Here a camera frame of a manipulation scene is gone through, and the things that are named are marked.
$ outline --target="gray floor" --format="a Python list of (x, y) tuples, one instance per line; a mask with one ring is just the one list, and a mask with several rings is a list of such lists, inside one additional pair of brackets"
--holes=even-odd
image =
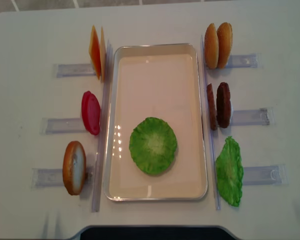
[(0, 0), (0, 13), (48, 9), (195, 3), (204, 1), (218, 0)]

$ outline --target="rectangular tray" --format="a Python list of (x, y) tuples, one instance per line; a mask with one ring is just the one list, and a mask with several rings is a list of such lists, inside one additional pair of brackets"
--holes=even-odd
[[(199, 90), (197, 53), (190, 44), (116, 51), (103, 175), (110, 200), (196, 200), (205, 195), (208, 180)], [(168, 122), (177, 139), (175, 160), (159, 176), (143, 173), (130, 155), (130, 135), (147, 117)]]

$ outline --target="hamburger bun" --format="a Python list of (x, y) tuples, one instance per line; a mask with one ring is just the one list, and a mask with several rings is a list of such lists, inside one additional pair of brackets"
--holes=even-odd
[(65, 149), (62, 177), (70, 195), (81, 193), (86, 178), (86, 153), (78, 141), (70, 142)]
[(231, 48), (232, 48), (232, 27), (230, 23), (222, 23), (217, 31), (219, 39), (219, 58), (217, 66), (223, 69), (229, 59)]
[(221, 128), (227, 128), (230, 124), (232, 107), (230, 101), (230, 89), (226, 82), (220, 83), (216, 92), (216, 119)]
[(219, 58), (219, 41), (214, 23), (206, 29), (204, 35), (204, 58), (209, 69), (215, 69)]
[(217, 112), (214, 98), (214, 91), (211, 83), (206, 87), (206, 95), (208, 98), (209, 115), (210, 115), (210, 128), (214, 131), (217, 130)]

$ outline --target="black object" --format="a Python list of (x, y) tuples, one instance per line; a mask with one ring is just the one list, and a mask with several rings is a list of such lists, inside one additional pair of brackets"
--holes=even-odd
[(80, 240), (235, 240), (218, 227), (92, 227)]

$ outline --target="table surface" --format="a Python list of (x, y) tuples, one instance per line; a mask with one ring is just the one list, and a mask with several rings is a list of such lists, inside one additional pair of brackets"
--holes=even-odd
[[(239, 208), (216, 211), (207, 122), (208, 193), (195, 202), (114, 203), (63, 187), (31, 189), (32, 168), (61, 168), (68, 142), (79, 140), (93, 164), (98, 138), (86, 133), (39, 135), (41, 119), (76, 118), (83, 92), (98, 99), (94, 77), (56, 79), (53, 64), (88, 63), (90, 31), (101, 26), (113, 49), (190, 43), (198, 53), (210, 23), (229, 22), (232, 54), (261, 53), (262, 67), (209, 76), (227, 81), (235, 109), (273, 107), (276, 124), (239, 130), (244, 166), (285, 164), (289, 185), (244, 186)], [(0, 238), (67, 239), (89, 226), (221, 226), (241, 239), (300, 239), (300, 1), (224, 1), (0, 14)]]

